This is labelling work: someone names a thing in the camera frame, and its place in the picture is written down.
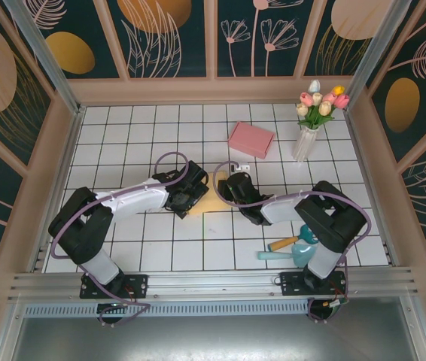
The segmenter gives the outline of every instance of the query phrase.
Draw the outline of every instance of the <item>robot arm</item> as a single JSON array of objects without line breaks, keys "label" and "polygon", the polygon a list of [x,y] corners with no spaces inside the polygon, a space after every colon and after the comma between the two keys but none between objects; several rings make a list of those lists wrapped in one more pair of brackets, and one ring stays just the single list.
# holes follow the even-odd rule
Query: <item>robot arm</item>
[{"label": "robot arm", "polygon": [[[226,182],[227,187],[222,188],[222,195],[239,205],[261,202],[274,197],[261,195],[253,186],[250,176],[244,172],[233,174]],[[316,184],[312,190],[347,198],[324,180]],[[328,279],[343,252],[367,222],[351,205],[323,196],[282,199],[239,210],[253,224],[262,226],[295,220],[300,215],[318,238],[315,255],[304,269],[303,280],[311,290],[319,289]]]},{"label": "robot arm", "polygon": [[113,294],[122,287],[124,274],[102,249],[109,227],[133,214],[155,208],[166,208],[175,212],[181,219],[208,192],[205,183],[207,173],[195,162],[189,161],[186,176],[176,184],[166,187],[148,188],[152,184],[166,184],[180,177],[184,172],[171,171],[155,174],[141,185],[142,189],[130,193],[116,190],[93,193],[86,187],[76,190],[50,224],[49,233],[56,237],[62,227],[85,205],[108,195],[118,194],[108,201],[99,203],[71,224],[59,240],[59,245],[76,265],[81,265],[106,289]]}]

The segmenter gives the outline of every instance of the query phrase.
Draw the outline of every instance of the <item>toy hammer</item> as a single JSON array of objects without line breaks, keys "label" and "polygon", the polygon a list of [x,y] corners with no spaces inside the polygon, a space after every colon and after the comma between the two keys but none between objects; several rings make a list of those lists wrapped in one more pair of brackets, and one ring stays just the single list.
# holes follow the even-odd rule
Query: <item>toy hammer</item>
[{"label": "toy hammer", "polygon": [[290,237],[290,238],[282,239],[277,242],[270,243],[268,245],[268,250],[270,252],[279,250],[280,248],[287,247],[288,245],[295,243],[299,239],[303,239],[308,244],[315,244],[318,242],[317,240],[313,239],[313,232],[309,229],[309,227],[306,224],[304,224],[300,228],[300,235],[298,235],[298,237]]}]

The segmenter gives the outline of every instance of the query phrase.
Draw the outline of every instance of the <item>pink box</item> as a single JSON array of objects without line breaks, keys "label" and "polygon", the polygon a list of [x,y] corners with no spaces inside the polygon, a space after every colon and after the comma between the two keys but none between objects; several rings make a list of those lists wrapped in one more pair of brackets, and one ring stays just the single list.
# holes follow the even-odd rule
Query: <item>pink box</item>
[{"label": "pink box", "polygon": [[265,159],[274,137],[275,133],[273,132],[238,122],[231,133],[230,139],[228,139],[228,145],[230,148],[240,152]]}]

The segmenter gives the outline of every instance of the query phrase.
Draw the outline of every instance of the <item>metal bracket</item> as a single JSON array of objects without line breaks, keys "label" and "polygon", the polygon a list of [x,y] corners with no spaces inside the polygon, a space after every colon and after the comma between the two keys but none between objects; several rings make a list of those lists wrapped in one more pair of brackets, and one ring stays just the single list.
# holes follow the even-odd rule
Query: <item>metal bracket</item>
[{"label": "metal bracket", "polygon": [[[123,288],[116,295],[122,299],[145,299],[148,289],[148,275],[126,275],[123,282]],[[80,299],[107,299],[105,295],[91,280],[83,275],[81,277]]]},{"label": "metal bracket", "polygon": [[326,282],[317,292],[313,292],[303,282],[303,272],[282,272],[279,286],[283,296],[334,296],[335,287],[345,293],[345,273],[343,271],[334,271],[329,280],[330,282]]}]

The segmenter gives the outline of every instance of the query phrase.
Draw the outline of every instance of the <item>pink tulip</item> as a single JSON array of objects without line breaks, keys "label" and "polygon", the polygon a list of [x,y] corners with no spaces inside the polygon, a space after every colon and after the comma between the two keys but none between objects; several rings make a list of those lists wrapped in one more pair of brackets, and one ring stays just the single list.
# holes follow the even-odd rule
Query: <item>pink tulip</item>
[{"label": "pink tulip", "polygon": [[308,93],[302,93],[300,94],[300,101],[302,104],[304,104],[306,107],[311,107],[313,105],[313,98]]},{"label": "pink tulip", "polygon": [[338,109],[343,109],[347,106],[348,102],[350,102],[350,97],[346,94],[341,94],[336,98],[333,106]]},{"label": "pink tulip", "polygon": [[322,98],[322,101],[323,102],[329,102],[329,103],[333,104],[335,102],[335,99],[336,99],[336,95],[335,94],[328,93],[328,94],[324,95],[324,97]]}]

